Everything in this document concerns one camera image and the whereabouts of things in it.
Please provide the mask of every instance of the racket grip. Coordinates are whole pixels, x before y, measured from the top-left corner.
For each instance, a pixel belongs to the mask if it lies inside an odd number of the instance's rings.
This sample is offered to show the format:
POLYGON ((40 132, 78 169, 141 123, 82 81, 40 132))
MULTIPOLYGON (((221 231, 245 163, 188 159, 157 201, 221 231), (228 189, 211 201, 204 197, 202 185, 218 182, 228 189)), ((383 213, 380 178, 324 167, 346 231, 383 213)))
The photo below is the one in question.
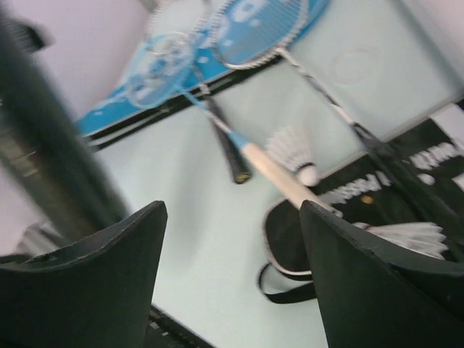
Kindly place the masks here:
MULTIPOLYGON (((211 96, 204 95, 204 100, 208 104, 210 111, 217 116, 221 121, 227 124, 224 113, 219 105, 211 98, 211 96)), ((232 180, 236 184, 247 182, 252 177, 252 172, 248 167, 247 161, 242 157, 239 149, 229 139, 228 135, 223 132, 213 121, 210 121, 212 127, 215 129, 217 139, 219 140, 225 158, 231 172, 232 180)))
POLYGON ((263 150, 255 144, 247 144, 242 153, 253 163, 253 165, 270 181, 298 210, 304 201, 319 204, 322 208, 338 215, 339 212, 322 202, 319 197, 312 193, 306 186, 296 181, 294 177, 275 163, 263 150))

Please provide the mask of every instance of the blue racket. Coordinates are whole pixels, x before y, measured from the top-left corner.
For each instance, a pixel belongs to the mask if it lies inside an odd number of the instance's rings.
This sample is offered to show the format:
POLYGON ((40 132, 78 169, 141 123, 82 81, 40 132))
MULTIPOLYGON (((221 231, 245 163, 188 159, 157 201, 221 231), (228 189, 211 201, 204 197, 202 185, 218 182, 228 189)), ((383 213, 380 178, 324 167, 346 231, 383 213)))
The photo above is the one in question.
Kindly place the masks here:
MULTIPOLYGON (((157 107, 173 94, 180 92, 192 104, 202 109, 208 109, 209 112, 226 122, 222 109, 210 96, 206 83, 204 83, 199 70, 194 66, 197 43, 201 39, 179 32, 150 38, 137 51, 128 70, 126 88, 130 102, 139 108, 150 109, 157 107), (183 88, 183 82, 192 69, 196 71, 207 106, 183 88)), ((232 181, 236 184, 247 182, 252 177, 247 162, 227 135, 215 123, 212 125, 228 163, 232 181)))
POLYGON ((309 8, 309 0, 229 0, 213 19, 214 53, 226 67, 236 70, 259 67, 282 56, 321 93, 343 120, 351 126, 357 125, 287 49, 305 28, 309 8), (224 34, 225 23, 228 30, 224 34))

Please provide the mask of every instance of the black drawstring bag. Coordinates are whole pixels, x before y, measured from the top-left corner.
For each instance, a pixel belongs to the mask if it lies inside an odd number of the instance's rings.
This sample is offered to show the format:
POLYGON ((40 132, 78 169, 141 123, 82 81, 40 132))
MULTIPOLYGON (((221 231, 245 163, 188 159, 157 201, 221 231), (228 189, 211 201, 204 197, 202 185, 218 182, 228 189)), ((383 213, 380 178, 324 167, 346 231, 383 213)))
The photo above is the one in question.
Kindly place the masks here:
POLYGON ((464 265, 367 233, 314 203, 302 230, 330 348, 464 347, 464 265))
POLYGON ((312 273, 307 260, 298 210, 287 200, 277 203, 265 216, 263 235, 269 263, 258 275, 257 285, 260 291, 271 302, 281 305, 314 299, 312 273), (264 278, 271 266, 285 277, 294 281, 304 281, 305 284, 289 291, 274 294, 266 292, 264 278))
POLYGON ((166 223, 154 202, 55 252, 0 258, 0 347, 142 348, 166 223))

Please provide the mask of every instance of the white shuttlecock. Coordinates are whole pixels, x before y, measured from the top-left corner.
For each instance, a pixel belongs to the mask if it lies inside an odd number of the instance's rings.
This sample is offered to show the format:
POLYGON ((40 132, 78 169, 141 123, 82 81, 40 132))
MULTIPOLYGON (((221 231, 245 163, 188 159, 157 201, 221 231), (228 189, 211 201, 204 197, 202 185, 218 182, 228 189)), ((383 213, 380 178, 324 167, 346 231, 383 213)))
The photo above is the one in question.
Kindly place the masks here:
POLYGON ((437 259, 443 260, 441 253, 448 250, 442 243, 446 239, 441 234, 442 228, 434 223, 400 223, 378 227, 366 223, 353 225, 400 247, 437 259))
POLYGON ((316 186, 319 175, 312 161, 309 132, 293 127, 276 132, 268 140, 268 154, 280 165, 295 174, 305 186, 316 186))

